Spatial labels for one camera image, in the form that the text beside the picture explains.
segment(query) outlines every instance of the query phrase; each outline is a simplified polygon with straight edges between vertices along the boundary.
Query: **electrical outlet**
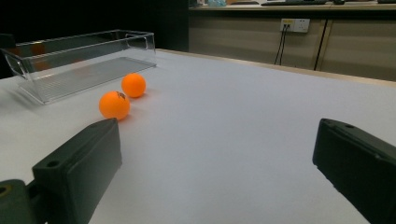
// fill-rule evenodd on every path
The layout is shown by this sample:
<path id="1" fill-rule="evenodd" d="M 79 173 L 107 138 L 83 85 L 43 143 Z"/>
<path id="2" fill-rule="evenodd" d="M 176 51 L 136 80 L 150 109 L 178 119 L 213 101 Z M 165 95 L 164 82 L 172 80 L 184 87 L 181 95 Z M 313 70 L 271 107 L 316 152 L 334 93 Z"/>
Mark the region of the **electrical outlet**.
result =
<path id="1" fill-rule="evenodd" d="M 294 30 L 294 19 L 282 19 L 280 21 L 280 31 L 285 31 L 285 25 L 289 26 L 287 32 L 293 32 Z"/>
<path id="2" fill-rule="evenodd" d="M 307 33 L 309 28 L 309 19 L 295 19 L 293 31 L 298 33 Z"/>

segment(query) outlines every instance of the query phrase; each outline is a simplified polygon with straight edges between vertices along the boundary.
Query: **dark background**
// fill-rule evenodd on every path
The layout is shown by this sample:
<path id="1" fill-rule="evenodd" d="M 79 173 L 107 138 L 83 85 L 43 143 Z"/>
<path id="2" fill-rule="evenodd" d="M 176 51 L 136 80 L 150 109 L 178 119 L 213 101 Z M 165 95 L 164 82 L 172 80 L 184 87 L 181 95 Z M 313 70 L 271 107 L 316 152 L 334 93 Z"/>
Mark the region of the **dark background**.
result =
<path id="1" fill-rule="evenodd" d="M 123 29 L 154 33 L 157 49 L 188 51 L 188 8 L 189 0 L 1 1 L 0 34 L 22 43 Z M 11 76 L 1 53 L 0 78 Z"/>

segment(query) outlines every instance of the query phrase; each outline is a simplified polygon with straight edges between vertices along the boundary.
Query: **power cord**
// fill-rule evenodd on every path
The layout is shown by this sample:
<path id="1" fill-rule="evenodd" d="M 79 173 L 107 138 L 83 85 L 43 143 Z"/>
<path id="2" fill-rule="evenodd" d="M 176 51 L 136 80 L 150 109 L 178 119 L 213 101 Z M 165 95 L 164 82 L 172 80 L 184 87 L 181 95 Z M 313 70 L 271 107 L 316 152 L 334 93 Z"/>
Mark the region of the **power cord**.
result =
<path id="1" fill-rule="evenodd" d="M 284 24 L 283 29 L 282 29 L 282 35 L 280 37 L 280 43 L 279 43 L 279 48 L 277 49 L 277 54 L 275 58 L 274 64 L 277 62 L 277 57 L 279 56 L 280 49 L 282 49 L 282 52 L 280 53 L 280 59 L 279 59 L 279 65 L 282 65 L 282 56 L 283 56 L 283 49 L 285 48 L 285 39 L 286 39 L 286 32 L 290 28 L 290 25 Z"/>

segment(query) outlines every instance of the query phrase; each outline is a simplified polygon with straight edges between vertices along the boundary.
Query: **transparent bin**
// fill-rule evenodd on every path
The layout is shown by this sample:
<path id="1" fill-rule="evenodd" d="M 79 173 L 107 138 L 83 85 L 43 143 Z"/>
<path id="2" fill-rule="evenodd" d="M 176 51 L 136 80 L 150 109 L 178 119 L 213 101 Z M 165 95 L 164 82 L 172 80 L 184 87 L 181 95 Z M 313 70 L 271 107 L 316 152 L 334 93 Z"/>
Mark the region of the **transparent bin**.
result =
<path id="1" fill-rule="evenodd" d="M 41 104 L 156 65 L 154 34 L 113 30 L 2 49 L 18 86 Z"/>

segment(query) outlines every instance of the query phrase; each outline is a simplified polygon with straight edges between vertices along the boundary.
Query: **ping pong ball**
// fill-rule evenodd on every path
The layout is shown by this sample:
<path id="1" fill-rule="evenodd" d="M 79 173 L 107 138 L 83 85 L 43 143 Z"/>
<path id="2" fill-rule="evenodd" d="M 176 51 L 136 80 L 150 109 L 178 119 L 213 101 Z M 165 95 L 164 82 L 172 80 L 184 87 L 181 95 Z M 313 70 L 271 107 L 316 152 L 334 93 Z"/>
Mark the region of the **ping pong ball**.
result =
<path id="1" fill-rule="evenodd" d="M 119 91 L 109 91 L 99 101 L 99 110 L 107 119 L 123 119 L 128 115 L 129 109 L 129 100 Z"/>
<path id="2" fill-rule="evenodd" d="M 137 98 L 145 92 L 146 80 L 137 73 L 130 73 L 122 79 L 121 87 L 126 95 Z"/>

